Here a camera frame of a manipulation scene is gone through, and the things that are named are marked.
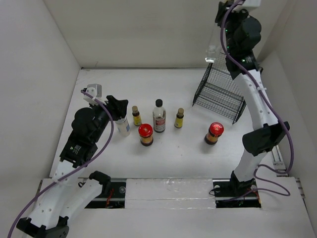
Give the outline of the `red label vinegar bottle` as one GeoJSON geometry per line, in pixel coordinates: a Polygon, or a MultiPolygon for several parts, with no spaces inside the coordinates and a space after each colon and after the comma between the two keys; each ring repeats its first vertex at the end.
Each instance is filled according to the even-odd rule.
{"type": "Polygon", "coordinates": [[[156,100],[156,106],[153,109],[153,128],[157,133],[165,131],[166,125],[166,110],[163,107],[162,99],[156,100]]]}

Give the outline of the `clear glass oil bottle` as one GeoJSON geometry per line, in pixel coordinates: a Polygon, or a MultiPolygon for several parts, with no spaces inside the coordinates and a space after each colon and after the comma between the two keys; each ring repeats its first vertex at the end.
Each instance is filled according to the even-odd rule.
{"type": "Polygon", "coordinates": [[[205,61],[208,63],[214,63],[218,58],[220,48],[220,27],[217,23],[215,23],[212,29],[209,45],[206,49],[205,61]]]}

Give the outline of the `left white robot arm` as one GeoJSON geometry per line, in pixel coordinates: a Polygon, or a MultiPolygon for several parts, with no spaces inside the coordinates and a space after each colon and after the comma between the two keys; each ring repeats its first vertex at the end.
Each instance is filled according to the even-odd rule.
{"type": "Polygon", "coordinates": [[[106,101],[87,97],[89,106],[79,109],[74,116],[72,132],[60,154],[52,183],[38,194],[41,200],[29,216],[19,214],[12,225],[33,238],[67,237],[69,222],[94,198],[111,191],[110,176],[95,171],[73,192],[84,169],[104,151],[98,149],[97,142],[107,124],[111,124],[110,134],[113,134],[114,122],[125,118],[128,100],[118,100],[112,95],[106,101]]]}

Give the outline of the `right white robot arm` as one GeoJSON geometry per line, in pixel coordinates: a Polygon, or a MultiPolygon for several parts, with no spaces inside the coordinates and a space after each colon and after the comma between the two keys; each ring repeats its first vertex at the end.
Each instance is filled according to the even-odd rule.
{"type": "Polygon", "coordinates": [[[254,191],[255,175],[261,161],[278,143],[289,136],[289,124],[272,108],[262,84],[259,64],[253,48],[261,40],[262,26],[249,15],[259,7],[259,0],[219,2],[215,23],[220,27],[220,44],[232,80],[249,109],[253,131],[243,135],[244,152],[231,173],[228,188],[235,196],[254,191]]]}

